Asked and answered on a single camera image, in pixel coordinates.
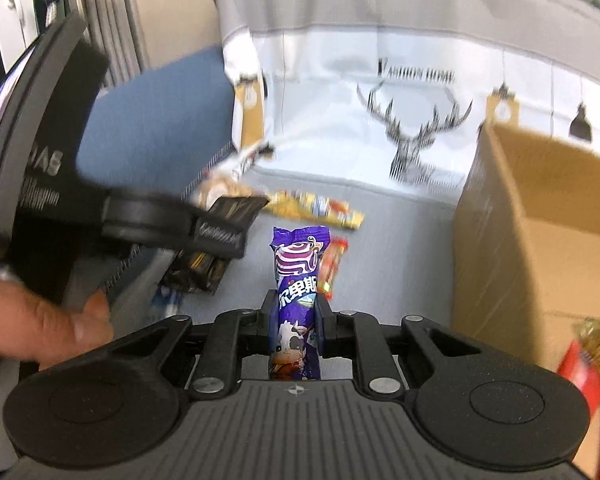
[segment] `purple snack package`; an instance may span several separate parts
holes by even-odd
[[[318,257],[330,243],[329,228],[311,226],[294,231],[274,228],[271,248],[278,282],[280,329],[270,360],[274,379],[319,379],[314,333]]]

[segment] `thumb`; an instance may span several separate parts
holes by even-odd
[[[106,299],[100,293],[81,313],[68,313],[16,283],[0,280],[0,356],[42,367],[111,341]]]

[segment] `ribbed gray surface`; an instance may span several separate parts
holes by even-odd
[[[191,407],[156,449],[110,468],[56,470],[23,459],[5,480],[57,479],[583,479],[562,464],[532,473],[487,472],[431,447],[398,404],[373,402],[350,381],[244,381],[233,396]]]

